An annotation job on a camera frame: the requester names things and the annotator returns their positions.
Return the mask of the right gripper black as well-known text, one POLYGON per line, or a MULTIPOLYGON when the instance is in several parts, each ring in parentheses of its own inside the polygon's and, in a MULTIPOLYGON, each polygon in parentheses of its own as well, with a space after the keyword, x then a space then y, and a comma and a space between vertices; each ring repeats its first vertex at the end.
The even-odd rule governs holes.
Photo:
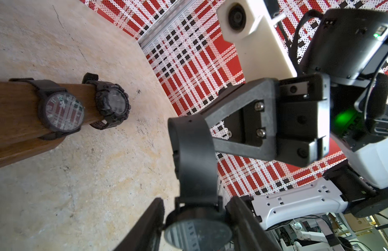
POLYGON ((333 83, 327 75, 261 78, 230 86, 200 111, 208 127, 223 121, 231 135, 214 138, 215 151, 306 167, 329 153, 336 140, 350 162, 388 139, 388 77, 373 89, 333 83))

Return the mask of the slim black watch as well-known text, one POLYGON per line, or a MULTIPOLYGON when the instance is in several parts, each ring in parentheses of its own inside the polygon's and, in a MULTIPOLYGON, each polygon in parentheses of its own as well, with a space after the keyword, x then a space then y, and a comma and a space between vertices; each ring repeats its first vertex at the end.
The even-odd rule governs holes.
POLYGON ((11 78, 9 81, 29 83, 36 88, 40 98, 37 115, 43 126, 50 130, 40 137, 41 140, 52 141, 81 130, 85 108, 66 88, 47 79, 11 78))
POLYGON ((183 251, 218 251, 232 238, 218 195, 213 138, 201 115, 168 119, 180 195, 166 218, 164 237, 183 251))

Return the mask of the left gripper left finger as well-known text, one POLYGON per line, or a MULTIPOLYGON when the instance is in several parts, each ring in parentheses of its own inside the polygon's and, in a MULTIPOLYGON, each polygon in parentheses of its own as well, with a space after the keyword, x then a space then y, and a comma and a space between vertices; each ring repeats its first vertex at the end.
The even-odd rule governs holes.
POLYGON ((158 251, 165 215, 164 201, 155 198, 115 251, 158 251))

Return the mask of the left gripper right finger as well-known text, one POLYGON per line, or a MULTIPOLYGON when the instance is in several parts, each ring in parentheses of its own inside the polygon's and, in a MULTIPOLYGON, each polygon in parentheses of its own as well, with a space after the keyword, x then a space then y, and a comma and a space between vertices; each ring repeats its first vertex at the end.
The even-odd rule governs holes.
POLYGON ((262 229, 257 219, 239 197, 233 197, 226 205, 233 228, 236 251, 279 251, 280 246, 262 229))

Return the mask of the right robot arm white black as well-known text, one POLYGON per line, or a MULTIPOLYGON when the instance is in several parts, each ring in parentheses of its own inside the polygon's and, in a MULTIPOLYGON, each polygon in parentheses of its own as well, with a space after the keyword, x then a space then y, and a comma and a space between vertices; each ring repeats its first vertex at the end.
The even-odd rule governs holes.
POLYGON ((322 213, 375 214, 388 207, 388 83, 375 71, 388 53, 388 13, 310 10, 322 23, 306 57, 294 62, 263 2, 217 10, 245 83, 201 110, 218 171, 232 196, 253 194, 264 229, 322 213))

